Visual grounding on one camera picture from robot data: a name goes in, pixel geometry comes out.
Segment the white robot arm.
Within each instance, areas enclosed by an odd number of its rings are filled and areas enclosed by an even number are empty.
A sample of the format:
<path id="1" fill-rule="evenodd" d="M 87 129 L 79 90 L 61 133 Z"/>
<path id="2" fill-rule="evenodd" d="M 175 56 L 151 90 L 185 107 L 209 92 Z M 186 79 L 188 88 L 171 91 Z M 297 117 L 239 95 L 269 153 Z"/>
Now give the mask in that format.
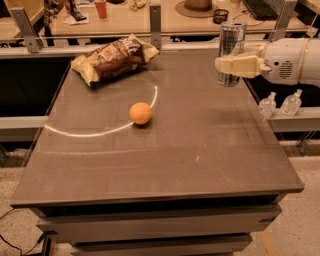
<path id="1" fill-rule="evenodd" d="M 320 40 L 284 38 L 270 43 L 246 43 L 239 54 L 215 60 L 215 68 L 242 78 L 261 75 L 273 84 L 320 86 Z"/>

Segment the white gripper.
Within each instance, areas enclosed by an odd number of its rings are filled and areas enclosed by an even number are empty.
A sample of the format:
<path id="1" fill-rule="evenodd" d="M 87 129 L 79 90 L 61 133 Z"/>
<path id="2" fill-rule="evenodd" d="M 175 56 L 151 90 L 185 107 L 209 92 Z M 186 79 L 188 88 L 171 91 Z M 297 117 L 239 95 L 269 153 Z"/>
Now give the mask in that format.
<path id="1" fill-rule="evenodd" d="M 262 74 L 273 84 L 308 84 L 311 79 L 305 67 L 309 45 L 309 39 L 293 38 L 280 39 L 268 46 L 266 43 L 245 43 L 238 56 L 218 57 L 215 68 L 224 74 L 243 78 Z"/>

